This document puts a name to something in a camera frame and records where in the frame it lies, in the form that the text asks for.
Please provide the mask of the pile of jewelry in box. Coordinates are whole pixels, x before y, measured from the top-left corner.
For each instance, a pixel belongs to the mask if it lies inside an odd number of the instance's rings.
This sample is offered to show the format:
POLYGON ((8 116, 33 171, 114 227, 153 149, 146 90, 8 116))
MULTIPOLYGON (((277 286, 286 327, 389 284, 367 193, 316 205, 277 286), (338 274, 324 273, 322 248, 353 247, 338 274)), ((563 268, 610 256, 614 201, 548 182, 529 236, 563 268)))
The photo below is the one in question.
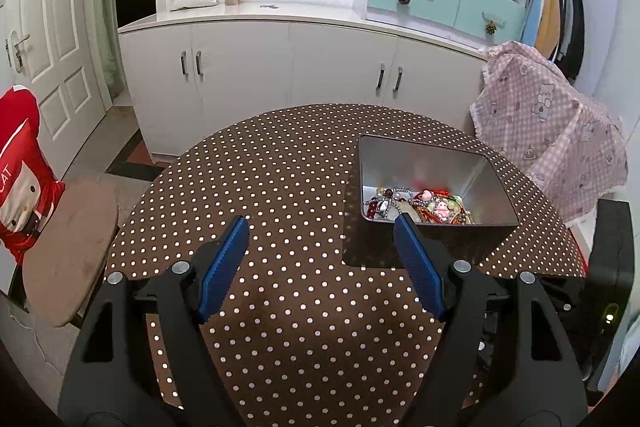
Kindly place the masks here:
POLYGON ((383 186, 371 191, 362 204, 368 219, 394 221, 408 213, 418 225, 472 225, 474 219, 463 199, 448 190, 411 190, 409 187, 383 186))

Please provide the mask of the dark metal jewelry box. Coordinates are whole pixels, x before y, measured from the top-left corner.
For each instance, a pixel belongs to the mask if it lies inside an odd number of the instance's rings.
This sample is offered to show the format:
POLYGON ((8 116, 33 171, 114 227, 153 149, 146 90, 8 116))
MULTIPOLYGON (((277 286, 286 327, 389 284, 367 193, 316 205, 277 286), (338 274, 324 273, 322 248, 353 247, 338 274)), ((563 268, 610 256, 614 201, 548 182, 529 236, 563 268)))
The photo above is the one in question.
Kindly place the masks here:
POLYGON ((474 265, 520 225, 487 156, 361 135, 345 187, 345 265, 400 269, 394 222, 404 212, 422 235, 474 265))

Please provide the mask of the brown round stool cushion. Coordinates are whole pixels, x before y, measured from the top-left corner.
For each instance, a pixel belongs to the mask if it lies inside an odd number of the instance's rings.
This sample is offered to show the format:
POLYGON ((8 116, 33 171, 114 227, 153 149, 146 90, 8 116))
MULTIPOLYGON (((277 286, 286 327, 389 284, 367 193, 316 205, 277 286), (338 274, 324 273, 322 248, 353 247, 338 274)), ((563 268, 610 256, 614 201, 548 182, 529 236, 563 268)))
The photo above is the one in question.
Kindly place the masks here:
POLYGON ((24 257, 28 309, 53 327, 74 321, 96 286, 117 229, 114 188, 91 180, 66 186, 24 257))

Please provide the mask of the pink checkered cover cloth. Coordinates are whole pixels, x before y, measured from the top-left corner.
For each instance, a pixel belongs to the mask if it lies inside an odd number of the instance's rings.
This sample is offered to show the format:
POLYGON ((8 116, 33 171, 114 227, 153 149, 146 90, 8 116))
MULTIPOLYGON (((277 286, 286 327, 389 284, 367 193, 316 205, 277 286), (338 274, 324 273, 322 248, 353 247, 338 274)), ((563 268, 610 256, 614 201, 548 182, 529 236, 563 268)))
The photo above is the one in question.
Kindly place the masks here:
POLYGON ((470 107, 476 137, 523 171, 563 221, 626 184, 622 125, 606 106, 531 46, 509 41, 485 55, 484 89, 470 107))

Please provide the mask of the brown polka dot tablecloth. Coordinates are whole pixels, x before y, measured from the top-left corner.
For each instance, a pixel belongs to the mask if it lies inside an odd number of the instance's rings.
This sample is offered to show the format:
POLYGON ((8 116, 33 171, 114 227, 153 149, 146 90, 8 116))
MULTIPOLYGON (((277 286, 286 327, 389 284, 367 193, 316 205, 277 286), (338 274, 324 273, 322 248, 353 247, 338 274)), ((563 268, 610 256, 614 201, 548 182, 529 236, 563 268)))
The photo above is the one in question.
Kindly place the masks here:
POLYGON ((238 216, 248 245, 202 334, 251 426, 396 426, 442 325, 401 270, 342 260, 346 179, 361 135, 483 152, 472 135, 374 105, 265 113, 196 144, 145 191, 106 264, 131 280, 190 259, 238 216))

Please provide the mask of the red cat chair cover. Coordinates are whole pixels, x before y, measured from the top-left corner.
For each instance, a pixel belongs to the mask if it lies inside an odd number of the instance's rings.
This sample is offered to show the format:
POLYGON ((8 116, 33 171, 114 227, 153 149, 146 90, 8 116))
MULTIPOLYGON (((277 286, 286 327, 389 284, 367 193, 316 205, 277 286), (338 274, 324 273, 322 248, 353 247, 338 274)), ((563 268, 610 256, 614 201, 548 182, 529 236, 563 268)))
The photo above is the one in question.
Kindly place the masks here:
POLYGON ((28 88, 1 97, 1 243, 15 262, 35 245, 65 191, 38 143, 40 112, 28 88))

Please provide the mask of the hanging clothes row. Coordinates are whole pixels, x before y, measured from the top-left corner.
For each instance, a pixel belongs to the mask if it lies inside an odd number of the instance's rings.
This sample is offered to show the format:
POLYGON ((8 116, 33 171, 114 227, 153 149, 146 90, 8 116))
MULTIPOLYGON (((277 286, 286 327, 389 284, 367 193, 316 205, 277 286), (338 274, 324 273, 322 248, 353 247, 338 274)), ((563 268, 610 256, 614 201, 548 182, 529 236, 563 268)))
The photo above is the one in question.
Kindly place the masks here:
POLYGON ((584 0, 527 0, 520 41, 537 49, 574 84, 585 55, 584 0))

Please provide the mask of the white low cabinet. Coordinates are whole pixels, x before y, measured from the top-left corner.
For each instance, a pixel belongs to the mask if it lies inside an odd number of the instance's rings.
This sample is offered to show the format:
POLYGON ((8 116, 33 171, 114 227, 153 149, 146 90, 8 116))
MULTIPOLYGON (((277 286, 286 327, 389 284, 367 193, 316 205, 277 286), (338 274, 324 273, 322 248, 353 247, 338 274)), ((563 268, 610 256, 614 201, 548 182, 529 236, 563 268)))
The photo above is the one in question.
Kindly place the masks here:
POLYGON ((122 26, 122 64, 146 147, 177 157, 218 130, 307 104, 374 104, 470 131, 476 49, 349 9, 243 3, 122 26))

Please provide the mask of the white panel door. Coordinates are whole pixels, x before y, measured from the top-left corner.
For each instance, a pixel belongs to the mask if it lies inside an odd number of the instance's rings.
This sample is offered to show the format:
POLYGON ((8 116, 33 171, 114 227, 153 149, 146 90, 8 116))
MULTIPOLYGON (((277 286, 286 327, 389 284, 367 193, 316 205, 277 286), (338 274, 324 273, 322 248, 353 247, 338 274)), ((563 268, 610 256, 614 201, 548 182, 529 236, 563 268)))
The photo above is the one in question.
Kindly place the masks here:
POLYGON ((6 81, 35 95, 38 141, 62 178, 106 113, 91 55, 89 0, 1 0, 6 81))

